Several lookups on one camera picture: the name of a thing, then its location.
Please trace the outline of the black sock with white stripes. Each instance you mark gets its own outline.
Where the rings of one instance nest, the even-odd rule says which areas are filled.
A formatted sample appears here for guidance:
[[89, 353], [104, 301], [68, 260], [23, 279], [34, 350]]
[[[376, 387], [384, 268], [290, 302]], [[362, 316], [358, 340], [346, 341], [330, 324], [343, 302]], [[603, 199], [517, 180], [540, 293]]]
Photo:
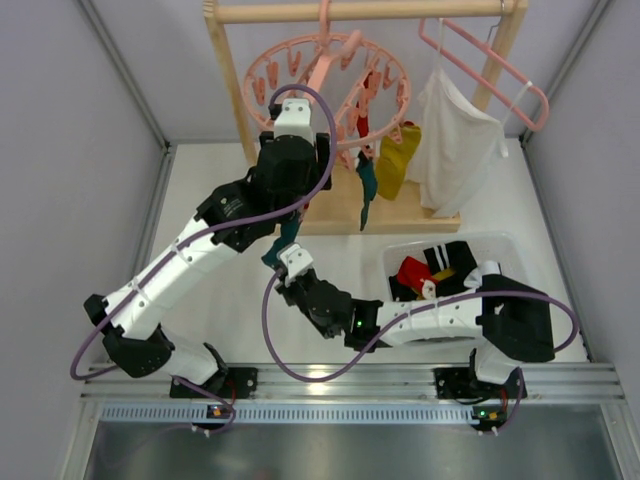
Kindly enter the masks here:
[[456, 271], [454, 277], [439, 282], [436, 297], [447, 297], [467, 290], [465, 280], [477, 268], [478, 263], [465, 241], [437, 244], [423, 251], [432, 275], [447, 268]]

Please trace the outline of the dark green patterned sock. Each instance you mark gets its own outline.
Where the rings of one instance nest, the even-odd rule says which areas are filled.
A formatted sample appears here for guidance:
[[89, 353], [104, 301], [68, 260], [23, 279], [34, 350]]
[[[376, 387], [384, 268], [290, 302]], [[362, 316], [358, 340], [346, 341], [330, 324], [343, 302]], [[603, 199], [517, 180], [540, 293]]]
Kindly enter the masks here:
[[373, 161], [363, 151], [358, 154], [356, 172], [363, 190], [363, 206], [360, 212], [359, 227], [359, 230], [363, 231], [368, 222], [370, 205], [375, 199], [378, 188]]

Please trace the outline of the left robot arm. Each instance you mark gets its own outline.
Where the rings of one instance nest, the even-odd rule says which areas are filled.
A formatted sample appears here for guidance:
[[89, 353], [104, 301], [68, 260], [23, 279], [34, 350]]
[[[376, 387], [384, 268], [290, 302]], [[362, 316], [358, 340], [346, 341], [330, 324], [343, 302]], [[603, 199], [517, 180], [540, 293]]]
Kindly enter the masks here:
[[258, 162], [243, 178], [215, 188], [171, 245], [127, 284], [91, 295], [84, 310], [115, 368], [131, 378], [163, 372], [198, 394], [219, 393], [229, 375], [220, 354], [206, 342], [171, 337], [162, 319], [214, 269], [272, 233], [278, 237], [262, 260], [278, 268], [309, 200], [330, 188], [336, 152], [328, 134], [312, 140], [263, 134]]

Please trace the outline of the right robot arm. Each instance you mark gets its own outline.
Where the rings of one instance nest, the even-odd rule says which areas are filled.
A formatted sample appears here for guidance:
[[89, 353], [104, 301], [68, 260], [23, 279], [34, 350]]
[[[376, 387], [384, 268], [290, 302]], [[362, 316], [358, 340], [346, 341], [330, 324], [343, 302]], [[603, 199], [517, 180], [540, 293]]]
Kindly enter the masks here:
[[482, 276], [461, 294], [416, 301], [361, 300], [313, 270], [276, 291], [325, 339], [372, 353], [405, 345], [470, 341], [472, 384], [505, 384], [524, 363], [554, 360], [551, 313], [543, 292], [500, 274]]

